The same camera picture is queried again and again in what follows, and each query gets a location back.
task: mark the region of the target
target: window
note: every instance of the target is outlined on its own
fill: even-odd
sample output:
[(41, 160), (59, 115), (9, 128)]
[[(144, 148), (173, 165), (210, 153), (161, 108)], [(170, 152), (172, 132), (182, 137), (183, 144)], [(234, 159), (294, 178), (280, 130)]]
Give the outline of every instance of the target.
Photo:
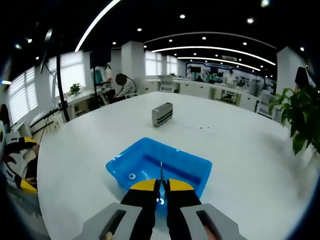
[(38, 107), (35, 67), (30, 68), (13, 80), (8, 93), (11, 118), (15, 124), (31, 110)]
[(161, 53), (156, 52), (145, 52), (145, 75), (161, 75), (162, 74), (162, 63), (161, 63)]
[[(55, 75), (57, 72), (57, 58), (49, 59), (48, 68)], [(73, 84), (86, 86), (85, 66), (83, 64), (83, 53), (72, 52), (61, 55), (60, 57), (60, 73), (63, 93), (68, 93)], [(50, 93), (52, 94), (52, 85), (54, 77), (49, 74)], [(58, 84), (55, 83), (55, 96), (59, 96)]]
[(178, 59), (174, 56), (166, 56), (166, 74), (178, 75)]

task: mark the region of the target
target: white table surface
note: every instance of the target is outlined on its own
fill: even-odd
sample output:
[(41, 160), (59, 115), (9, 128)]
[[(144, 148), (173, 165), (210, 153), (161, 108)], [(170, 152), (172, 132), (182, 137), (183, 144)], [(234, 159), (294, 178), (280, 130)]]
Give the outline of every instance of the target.
[[(145, 81), (146, 82), (160, 82), (160, 79), (152, 78), (152, 79), (147, 79)], [(233, 93), (236, 93), (236, 94), (245, 95), (245, 96), (254, 98), (256, 100), (259, 99), (258, 97), (248, 93), (247, 90), (231, 88), (231, 87), (228, 87), (228, 86), (220, 85), (219, 83), (211, 84), (211, 83), (207, 83), (207, 82), (198, 82), (198, 81), (186, 80), (186, 79), (183, 79), (183, 78), (181, 78), (181, 79), (175, 79), (174, 78), (173, 81), (176, 84), (190, 84), (190, 85), (193, 85), (193, 86), (210, 87), (212, 89), (225, 90), (225, 91), (233, 92)]]
[[(173, 119), (153, 127), (151, 111), (173, 103)], [(152, 92), (80, 116), (44, 136), (38, 157), (38, 198), (52, 240), (72, 239), (83, 223), (125, 192), (106, 163), (143, 137), (212, 162), (201, 201), (239, 225), (248, 240), (283, 240), (309, 201), (297, 197), (281, 164), (288, 130), (236, 106), (176, 93)], [(156, 218), (151, 239), (170, 239)]]

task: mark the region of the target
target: desk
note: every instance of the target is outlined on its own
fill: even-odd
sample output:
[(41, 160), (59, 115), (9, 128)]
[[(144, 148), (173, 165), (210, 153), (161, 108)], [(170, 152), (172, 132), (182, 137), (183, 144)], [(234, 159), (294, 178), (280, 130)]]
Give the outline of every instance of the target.
[[(175, 77), (173, 81), (176, 84), (176, 88), (180, 89), (182, 94), (191, 95), (195, 97), (201, 97), (206, 99), (220, 100), (222, 91), (232, 92), (240, 95), (237, 99), (236, 105), (240, 108), (247, 109), (254, 112), (256, 109), (256, 103), (259, 100), (258, 97), (251, 95), (248, 91), (236, 88), (230, 88), (223, 84), (211, 84), (206, 82), (196, 82), (187, 80), (187, 78)], [(149, 92), (158, 91), (160, 89), (160, 79), (151, 78), (145, 80), (146, 88)]]
[[(153, 127), (152, 109), (173, 103), (173, 118)], [(288, 129), (264, 116), (200, 97), (153, 92), (101, 107), (46, 135), (38, 156), (38, 198), (52, 240), (69, 240), (125, 192), (106, 163), (143, 137), (212, 162), (201, 201), (239, 225), (248, 240), (283, 240), (309, 201), (300, 200), (281, 163)], [(156, 217), (153, 240), (169, 240)]]

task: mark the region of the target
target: blue plastic tray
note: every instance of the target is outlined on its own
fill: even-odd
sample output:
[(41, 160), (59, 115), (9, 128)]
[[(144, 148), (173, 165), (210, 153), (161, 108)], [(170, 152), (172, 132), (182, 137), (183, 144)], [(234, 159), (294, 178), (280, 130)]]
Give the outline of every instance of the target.
[[(144, 137), (106, 164), (106, 169), (126, 190), (137, 182), (160, 179), (160, 163), (165, 180), (176, 179), (193, 186), (200, 198), (208, 181), (212, 163), (203, 158)], [(161, 185), (160, 197), (165, 199)], [(156, 211), (167, 215), (167, 203), (158, 201)]]

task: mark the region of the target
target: ceiling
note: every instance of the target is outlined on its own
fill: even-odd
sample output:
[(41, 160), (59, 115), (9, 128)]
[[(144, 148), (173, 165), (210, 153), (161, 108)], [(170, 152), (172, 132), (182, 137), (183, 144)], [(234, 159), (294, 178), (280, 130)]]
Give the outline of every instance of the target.
[[(0, 49), (5, 53), (0, 64), (4, 62), (4, 57), (13, 57), (11, 79), (39, 64), (36, 57), (42, 51), (48, 27), (54, 26), (61, 31), (61, 52), (72, 52), (91, 22), (111, 1), (18, 2), (11, 2), (6, 14), (1, 16), (2, 32), (6, 39)], [(312, 23), (317, 15), (311, 14), (312, 7), (306, 1), (303, 3), (293, 5), (270, 0), (270, 5), (262, 8), (260, 0), (122, 0), (99, 21), (81, 49), (92, 51), (101, 46), (119, 48), (128, 41), (139, 41), (147, 42), (146, 50), (150, 51), (182, 46), (220, 47), (247, 52), (277, 63), (276, 54), (282, 48), (290, 46), (304, 57), (304, 52), (299, 51), (300, 47), (312, 46), (312, 42), (316, 42), (310, 37), (315, 32), (313, 26), (306, 24), (306, 21)], [(181, 14), (185, 15), (184, 19), (180, 18)], [(14, 21), (8, 23), (8, 19), (12, 19), (10, 16), (14, 16)], [(247, 18), (250, 17), (254, 18), (253, 24), (247, 24)], [(170, 36), (182, 33), (197, 34)], [(22, 49), (15, 48), (17, 43)], [(261, 69), (263, 65), (262, 75), (277, 75), (277, 66), (240, 53), (214, 49), (162, 52), (165, 55), (174, 53), (177, 57), (192, 57), (196, 53), (196, 57), (204, 58), (221, 59), (221, 55), (241, 58), (241, 63), (255, 68)]]

